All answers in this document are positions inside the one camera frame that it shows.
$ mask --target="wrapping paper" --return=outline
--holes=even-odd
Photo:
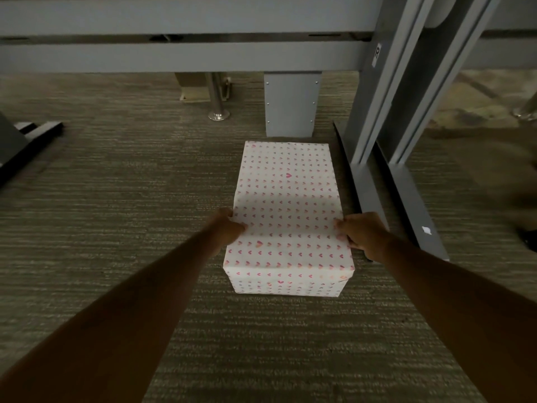
[[[328,144],[247,141],[234,220],[248,230],[226,249],[237,293],[338,297],[354,272]]]

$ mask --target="white sticker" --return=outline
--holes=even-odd
[[[373,56],[373,63],[371,64],[373,67],[375,67],[376,61],[379,58],[380,48],[381,47],[382,47],[382,45],[380,45],[380,44],[377,44],[377,46],[376,46],[375,55]]]

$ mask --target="forearm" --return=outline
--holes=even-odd
[[[218,246],[198,233],[102,296],[8,371],[0,397],[140,401]]]
[[[393,238],[383,263],[489,401],[537,393],[537,304]]]

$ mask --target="wrapped box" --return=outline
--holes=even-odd
[[[248,230],[227,247],[237,293],[338,297],[354,272],[328,144],[247,141],[234,220]]]

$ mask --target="person's left arm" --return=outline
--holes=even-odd
[[[60,326],[0,378],[0,401],[141,401],[201,268],[245,226],[204,230]]]

